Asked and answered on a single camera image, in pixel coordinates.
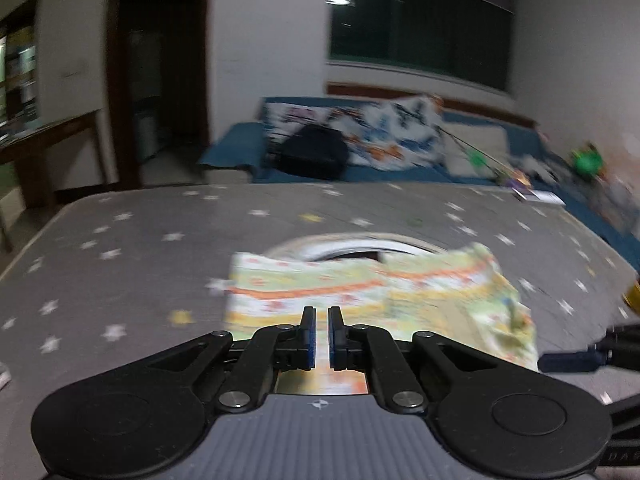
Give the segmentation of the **floral patterned cloth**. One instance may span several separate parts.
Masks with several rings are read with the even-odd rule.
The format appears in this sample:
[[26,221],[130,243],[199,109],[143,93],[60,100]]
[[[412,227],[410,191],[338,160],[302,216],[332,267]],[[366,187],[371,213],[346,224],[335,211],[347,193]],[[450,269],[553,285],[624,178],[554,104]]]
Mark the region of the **floral patterned cloth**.
[[530,370],[536,366],[529,310],[482,244],[376,260],[303,262],[249,252],[232,258],[224,322],[235,338],[248,338],[264,326],[295,324],[304,307],[317,311],[316,366],[283,374],[280,392],[366,392],[363,374],[330,369],[326,312],[333,306],[341,308],[346,323],[383,327],[400,340],[431,330]]

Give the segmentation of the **yellow object at edge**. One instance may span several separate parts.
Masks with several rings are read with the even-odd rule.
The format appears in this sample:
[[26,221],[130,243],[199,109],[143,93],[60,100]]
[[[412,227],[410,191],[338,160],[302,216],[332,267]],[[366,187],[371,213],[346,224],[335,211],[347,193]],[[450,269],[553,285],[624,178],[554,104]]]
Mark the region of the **yellow object at edge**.
[[629,309],[640,314],[640,280],[638,278],[623,293],[623,300]]

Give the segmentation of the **grey star pattern bedsheet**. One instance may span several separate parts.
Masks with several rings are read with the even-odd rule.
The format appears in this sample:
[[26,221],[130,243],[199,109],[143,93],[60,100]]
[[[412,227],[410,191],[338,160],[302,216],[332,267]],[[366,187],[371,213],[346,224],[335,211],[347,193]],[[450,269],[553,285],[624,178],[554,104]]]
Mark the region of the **grey star pattern bedsheet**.
[[580,349],[632,320],[634,268],[561,208],[453,184],[225,184],[88,197],[65,207],[1,277],[1,474],[39,479],[32,412],[69,382],[223,325],[236,252],[297,237],[390,233],[497,257],[541,351]]

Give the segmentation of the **small book on sofa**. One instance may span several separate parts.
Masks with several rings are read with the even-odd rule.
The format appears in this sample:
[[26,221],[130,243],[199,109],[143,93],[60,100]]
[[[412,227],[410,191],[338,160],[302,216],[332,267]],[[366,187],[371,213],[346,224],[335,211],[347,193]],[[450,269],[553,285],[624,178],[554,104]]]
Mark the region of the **small book on sofa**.
[[564,207],[561,197],[552,192],[533,190],[532,188],[514,188],[514,195],[522,202]]

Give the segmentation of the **green toy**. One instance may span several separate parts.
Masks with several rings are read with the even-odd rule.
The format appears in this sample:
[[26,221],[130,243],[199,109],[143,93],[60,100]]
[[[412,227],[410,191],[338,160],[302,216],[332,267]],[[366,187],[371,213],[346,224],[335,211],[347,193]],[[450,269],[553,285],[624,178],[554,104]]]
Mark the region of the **green toy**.
[[598,149],[592,143],[587,143],[579,150],[572,151],[572,167],[578,176],[593,179],[601,173],[604,160]]

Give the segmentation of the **blue sofa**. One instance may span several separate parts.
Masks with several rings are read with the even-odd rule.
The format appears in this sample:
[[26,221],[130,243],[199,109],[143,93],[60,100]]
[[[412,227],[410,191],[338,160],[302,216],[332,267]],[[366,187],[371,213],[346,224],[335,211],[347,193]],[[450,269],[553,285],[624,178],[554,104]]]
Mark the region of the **blue sofa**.
[[518,171],[553,192],[568,211],[632,264],[639,242],[576,200],[544,163],[531,128],[459,115],[434,94],[382,101],[270,96],[254,122],[237,122],[210,144],[206,170],[243,170],[255,183],[418,181],[509,184]]

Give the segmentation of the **white cushion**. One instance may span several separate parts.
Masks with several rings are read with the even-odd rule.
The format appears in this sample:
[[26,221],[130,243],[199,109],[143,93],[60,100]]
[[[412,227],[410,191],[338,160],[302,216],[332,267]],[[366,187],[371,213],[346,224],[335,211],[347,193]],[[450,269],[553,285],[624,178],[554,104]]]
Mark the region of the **white cushion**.
[[444,165],[451,177],[492,179],[512,169],[505,128],[445,122],[444,130]]

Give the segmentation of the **dark wooden desk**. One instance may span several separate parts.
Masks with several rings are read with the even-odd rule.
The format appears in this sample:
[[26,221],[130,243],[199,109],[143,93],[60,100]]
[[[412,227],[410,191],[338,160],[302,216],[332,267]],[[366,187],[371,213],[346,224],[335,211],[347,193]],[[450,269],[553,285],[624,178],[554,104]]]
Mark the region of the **dark wooden desk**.
[[108,185],[105,157],[98,131],[98,112],[49,122],[47,125],[21,133],[9,133],[1,138],[1,165],[14,166],[26,210],[33,214],[48,214],[55,210],[55,198],[46,151],[73,136],[90,133],[94,154],[102,179]]

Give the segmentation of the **colourful patterned pillow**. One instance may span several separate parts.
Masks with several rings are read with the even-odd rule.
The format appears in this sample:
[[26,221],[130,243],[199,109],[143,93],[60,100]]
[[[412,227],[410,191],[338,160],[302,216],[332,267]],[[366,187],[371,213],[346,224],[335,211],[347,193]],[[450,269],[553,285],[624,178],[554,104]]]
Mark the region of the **colourful patterned pillow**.
[[338,130],[355,166],[401,171],[436,165],[444,154],[442,107],[431,96],[329,106],[268,103],[265,113],[267,136],[276,143],[310,124]]

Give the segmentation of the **black backpack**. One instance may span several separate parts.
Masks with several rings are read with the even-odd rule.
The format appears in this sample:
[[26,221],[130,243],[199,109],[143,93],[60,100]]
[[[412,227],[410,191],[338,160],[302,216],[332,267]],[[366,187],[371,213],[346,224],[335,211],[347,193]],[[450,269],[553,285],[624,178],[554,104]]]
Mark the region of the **black backpack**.
[[349,147],[335,129],[310,124],[271,152],[271,166],[295,177],[341,180],[349,162]]

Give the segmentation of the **dark window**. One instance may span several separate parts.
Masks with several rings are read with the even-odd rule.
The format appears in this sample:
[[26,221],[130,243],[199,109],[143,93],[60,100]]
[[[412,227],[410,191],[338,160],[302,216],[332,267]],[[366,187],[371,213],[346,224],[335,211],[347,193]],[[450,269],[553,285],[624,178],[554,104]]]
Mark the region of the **dark window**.
[[498,91],[510,72],[514,0],[326,0],[333,61],[408,68]]

